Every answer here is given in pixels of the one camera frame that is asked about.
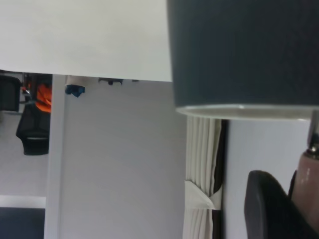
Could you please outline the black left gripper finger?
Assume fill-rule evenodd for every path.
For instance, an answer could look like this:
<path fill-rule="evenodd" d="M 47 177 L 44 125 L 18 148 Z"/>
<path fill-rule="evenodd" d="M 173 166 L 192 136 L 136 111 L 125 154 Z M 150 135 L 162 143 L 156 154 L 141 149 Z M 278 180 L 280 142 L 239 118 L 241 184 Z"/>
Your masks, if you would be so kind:
<path fill-rule="evenodd" d="M 268 172 L 254 170 L 248 175 L 244 214 L 249 239 L 317 239 L 292 202 L 296 173 L 286 193 Z"/>

